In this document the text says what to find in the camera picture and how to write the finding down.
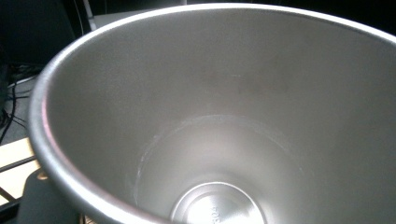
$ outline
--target desk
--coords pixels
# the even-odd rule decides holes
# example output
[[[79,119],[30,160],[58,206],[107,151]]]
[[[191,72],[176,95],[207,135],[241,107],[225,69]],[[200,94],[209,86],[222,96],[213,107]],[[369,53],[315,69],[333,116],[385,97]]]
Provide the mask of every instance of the desk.
[[[1,146],[0,167],[26,159],[33,155],[28,138],[23,138],[22,140]],[[20,198],[23,193],[26,178],[39,167],[37,161],[30,161],[24,165],[0,173],[0,187],[14,198]],[[7,203],[7,200],[0,196],[0,205],[4,203]]]

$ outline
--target stainless steel cup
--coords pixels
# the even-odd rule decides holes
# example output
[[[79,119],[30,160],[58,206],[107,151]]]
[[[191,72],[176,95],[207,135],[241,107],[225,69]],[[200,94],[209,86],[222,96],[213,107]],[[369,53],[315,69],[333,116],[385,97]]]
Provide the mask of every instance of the stainless steel cup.
[[[396,38],[258,5],[153,11],[83,36],[30,137],[100,223],[393,223]]]

